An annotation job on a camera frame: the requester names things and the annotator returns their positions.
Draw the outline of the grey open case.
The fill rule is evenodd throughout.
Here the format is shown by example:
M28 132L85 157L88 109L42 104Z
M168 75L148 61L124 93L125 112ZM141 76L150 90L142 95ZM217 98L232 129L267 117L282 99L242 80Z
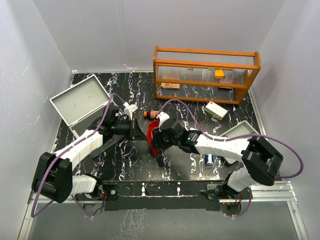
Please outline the grey open case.
M109 94L95 75L57 94L50 102L76 139L104 114Z

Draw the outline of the red first aid pouch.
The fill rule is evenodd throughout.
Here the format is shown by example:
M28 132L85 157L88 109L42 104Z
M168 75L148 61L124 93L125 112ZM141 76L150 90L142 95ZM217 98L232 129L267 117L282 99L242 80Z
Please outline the red first aid pouch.
M152 154L156 157L159 154L159 150L155 149L153 147L153 130L159 127L159 121L158 120L153 120L149 125L148 125L148 130L147 130L147 143L148 146L152 152Z

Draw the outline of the yellow block on shelf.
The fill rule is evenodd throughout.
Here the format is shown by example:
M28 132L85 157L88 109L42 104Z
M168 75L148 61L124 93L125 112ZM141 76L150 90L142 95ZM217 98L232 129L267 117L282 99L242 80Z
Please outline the yellow block on shelf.
M214 76L217 79L224 79L225 78L225 73L224 73L224 71L222 69L215 70Z

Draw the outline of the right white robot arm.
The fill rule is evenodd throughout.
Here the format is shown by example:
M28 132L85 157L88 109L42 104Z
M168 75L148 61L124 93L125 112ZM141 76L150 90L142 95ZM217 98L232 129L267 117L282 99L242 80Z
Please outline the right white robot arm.
M214 137L200 130L187 130L173 118L155 120L153 124L148 127L147 138L154 155L177 146L189 154L211 154L242 163L243 167L231 172L220 187L230 199L252 185L272 186L276 181L283 156L261 136L233 140Z

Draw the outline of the blue white can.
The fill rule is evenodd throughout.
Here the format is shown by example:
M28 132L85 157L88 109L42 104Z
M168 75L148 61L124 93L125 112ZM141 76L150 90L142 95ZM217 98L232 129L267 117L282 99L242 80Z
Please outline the blue white can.
M214 156L212 154L205 155L205 165L212 166L214 164Z

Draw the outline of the amber medicine bottle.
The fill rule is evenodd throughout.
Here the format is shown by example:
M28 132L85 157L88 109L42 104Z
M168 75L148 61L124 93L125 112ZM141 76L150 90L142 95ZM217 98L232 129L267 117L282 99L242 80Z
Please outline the amber medicine bottle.
M156 110L144 111L143 116L148 119L155 119L157 117L158 113L159 112Z

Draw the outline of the wooden toy block strip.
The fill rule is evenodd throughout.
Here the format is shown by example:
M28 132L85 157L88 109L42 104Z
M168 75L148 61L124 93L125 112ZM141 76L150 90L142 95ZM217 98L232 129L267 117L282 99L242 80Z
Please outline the wooden toy block strip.
M163 89L173 89L177 90L180 88L180 85L178 83L168 83L168 82L162 82L161 87Z

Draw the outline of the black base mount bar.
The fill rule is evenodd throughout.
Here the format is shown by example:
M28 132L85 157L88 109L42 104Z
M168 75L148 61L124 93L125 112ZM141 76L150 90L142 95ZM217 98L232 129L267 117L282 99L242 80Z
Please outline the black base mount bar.
M220 211L222 204L242 204L252 197L245 188L235 197L218 196L215 189L220 180L170 181L101 181L92 198L79 194L76 199L84 203L101 204L105 211L132 209L178 210L204 209Z

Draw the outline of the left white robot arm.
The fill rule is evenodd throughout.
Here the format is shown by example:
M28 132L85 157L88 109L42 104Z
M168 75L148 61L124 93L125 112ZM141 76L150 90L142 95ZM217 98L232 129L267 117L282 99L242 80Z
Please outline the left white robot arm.
M95 157L105 151L117 136L134 141L147 140L133 117L137 108L131 104L121 111L111 106L106 116L96 118L78 139L54 153L44 152L39 158L31 189L57 203L77 194L99 199L104 188L97 183L97 177L73 175L73 170L86 157Z

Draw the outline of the wooden display shelf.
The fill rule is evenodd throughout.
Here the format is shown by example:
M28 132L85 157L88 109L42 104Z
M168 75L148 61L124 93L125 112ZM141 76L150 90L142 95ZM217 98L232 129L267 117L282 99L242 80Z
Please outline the wooden display shelf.
M154 48L153 78L157 99L240 105L261 70L259 52ZM223 70L225 78L215 78ZM161 83L179 84L165 89Z

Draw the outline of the white medicine box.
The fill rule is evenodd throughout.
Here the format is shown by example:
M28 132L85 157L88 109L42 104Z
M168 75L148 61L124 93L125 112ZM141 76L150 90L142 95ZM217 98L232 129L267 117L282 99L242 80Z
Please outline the white medicine box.
M213 117L222 120L227 114L227 110L218 104L210 101L204 108L204 111L211 114Z

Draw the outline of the grey divided tray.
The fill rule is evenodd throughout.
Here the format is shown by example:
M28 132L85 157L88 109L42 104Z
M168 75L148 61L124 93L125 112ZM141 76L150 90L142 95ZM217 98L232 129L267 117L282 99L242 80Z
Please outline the grey divided tray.
M259 132L252 125L250 125L248 121L243 120L236 126L222 133L220 137L233 138L247 134L259 134Z

